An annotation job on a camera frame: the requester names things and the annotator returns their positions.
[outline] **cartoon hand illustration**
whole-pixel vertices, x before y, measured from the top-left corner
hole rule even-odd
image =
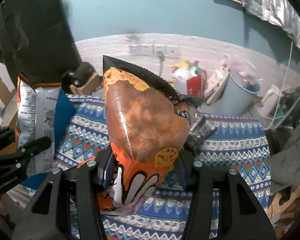
[[[123,169],[123,166],[119,164],[118,174],[114,180],[114,184],[106,192],[106,194],[109,193],[109,196],[113,198],[113,206],[116,208],[116,213],[135,206],[141,197],[148,199],[159,179],[159,175],[156,173],[145,181],[147,174],[144,171],[139,171],[134,174],[128,190],[125,191]]]

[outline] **barcode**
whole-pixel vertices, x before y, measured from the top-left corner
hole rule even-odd
[[[51,140],[54,139],[54,130],[46,129],[44,130],[44,136],[48,136]]]

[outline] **chip bag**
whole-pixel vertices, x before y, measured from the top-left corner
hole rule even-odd
[[[186,141],[198,105],[139,66],[104,56],[109,140],[117,160],[112,185],[98,193],[101,212],[135,213],[165,177]]]

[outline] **screw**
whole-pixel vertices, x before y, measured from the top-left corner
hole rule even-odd
[[[87,162],[87,165],[88,165],[89,167],[92,167],[92,166],[96,165],[96,161],[94,161],[94,160],[88,161],[88,162]]]
[[[57,173],[59,173],[60,171],[61,171],[61,169],[60,169],[59,167],[55,167],[55,168],[52,169],[52,173],[53,173],[53,174],[57,174]]]
[[[195,162],[193,163],[193,165],[196,166],[196,167],[201,167],[201,166],[202,166],[202,162],[200,162],[200,161],[195,161]]]
[[[229,173],[231,174],[231,175],[236,175],[238,172],[237,172],[237,170],[236,169],[229,169]]]

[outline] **trash can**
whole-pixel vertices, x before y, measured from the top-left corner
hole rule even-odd
[[[260,84],[242,87],[235,81],[230,72],[230,78],[222,97],[222,112],[229,116],[240,116],[249,106],[252,99],[260,92]]]

